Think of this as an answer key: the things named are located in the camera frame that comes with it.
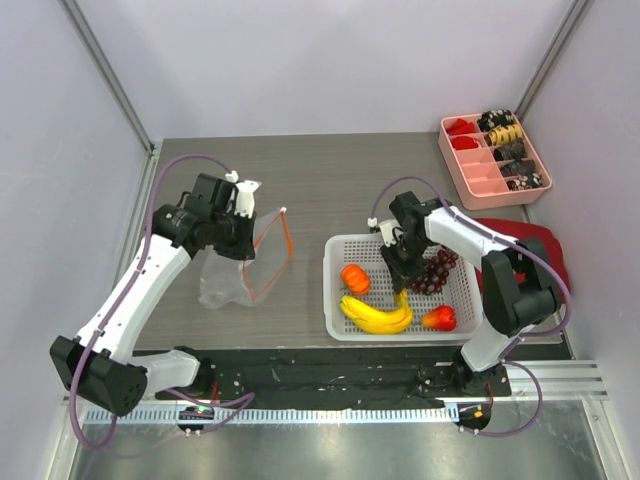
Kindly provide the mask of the clear zip bag orange zipper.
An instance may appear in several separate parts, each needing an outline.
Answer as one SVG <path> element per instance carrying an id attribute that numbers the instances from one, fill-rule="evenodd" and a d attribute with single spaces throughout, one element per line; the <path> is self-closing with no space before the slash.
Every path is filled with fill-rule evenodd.
<path id="1" fill-rule="evenodd" d="M 253 260 L 231 260 L 214 251 L 207 255 L 200 277 L 202 306 L 211 310 L 231 303 L 255 307 L 268 296 L 294 251 L 286 207 L 256 220 L 253 246 Z"/>

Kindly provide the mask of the yellow toy banana bunch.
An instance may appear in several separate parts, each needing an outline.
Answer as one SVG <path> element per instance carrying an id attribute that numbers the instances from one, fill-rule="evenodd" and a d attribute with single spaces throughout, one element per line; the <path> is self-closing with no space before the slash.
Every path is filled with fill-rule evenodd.
<path id="1" fill-rule="evenodd" d="M 396 309 L 376 309 L 355 297 L 343 295 L 340 308 L 346 317 L 361 330 L 374 335 L 395 335 L 404 332 L 413 320 L 408 294 L 402 290 L 395 296 Z"/>

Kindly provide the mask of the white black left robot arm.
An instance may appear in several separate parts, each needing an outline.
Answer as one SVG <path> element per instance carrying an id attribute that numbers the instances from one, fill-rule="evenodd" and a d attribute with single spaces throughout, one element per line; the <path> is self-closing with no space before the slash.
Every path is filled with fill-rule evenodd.
<path id="1" fill-rule="evenodd" d="M 254 258 L 255 220 L 200 201 L 159 208 L 151 236 L 103 306 L 74 338 L 54 340 L 50 356 L 63 385 L 118 417 L 171 388 L 205 397 L 214 377 L 209 358 L 187 347 L 141 357 L 133 349 L 159 300 L 199 250 L 211 246 L 232 260 Z"/>

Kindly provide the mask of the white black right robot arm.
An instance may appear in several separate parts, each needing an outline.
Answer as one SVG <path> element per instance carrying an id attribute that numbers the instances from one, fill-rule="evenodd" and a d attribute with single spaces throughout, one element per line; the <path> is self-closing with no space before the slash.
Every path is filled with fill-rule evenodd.
<path id="1" fill-rule="evenodd" d="M 451 380 L 472 395 L 483 388 L 516 339 L 557 312 L 562 279 L 548 265 L 546 248 L 491 230 L 445 200 L 421 202 L 411 191 L 390 203 L 391 221 L 380 225 L 381 255 L 393 290 L 409 288 L 425 270 L 424 253 L 441 245 L 482 275 L 483 321 L 453 356 Z"/>

